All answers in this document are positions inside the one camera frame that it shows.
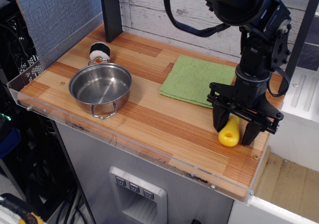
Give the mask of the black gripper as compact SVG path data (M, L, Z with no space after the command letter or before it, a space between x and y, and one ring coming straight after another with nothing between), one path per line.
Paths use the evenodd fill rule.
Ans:
M213 126L216 131L221 131L230 114L234 114L248 121L242 145L251 145L260 132L276 133L284 115L266 97L272 72L251 76L237 68L235 74L234 85L210 83L211 91L207 100L213 106Z

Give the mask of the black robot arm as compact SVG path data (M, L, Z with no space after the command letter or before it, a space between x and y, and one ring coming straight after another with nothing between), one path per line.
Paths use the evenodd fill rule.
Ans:
M209 8L228 26L241 31L241 59L234 85L212 82L207 99L213 106L213 125L221 131L231 114L247 121L242 144L250 145L259 133L275 133L283 119L267 100L274 72L290 78L281 66L290 50L290 11L281 0L206 0Z

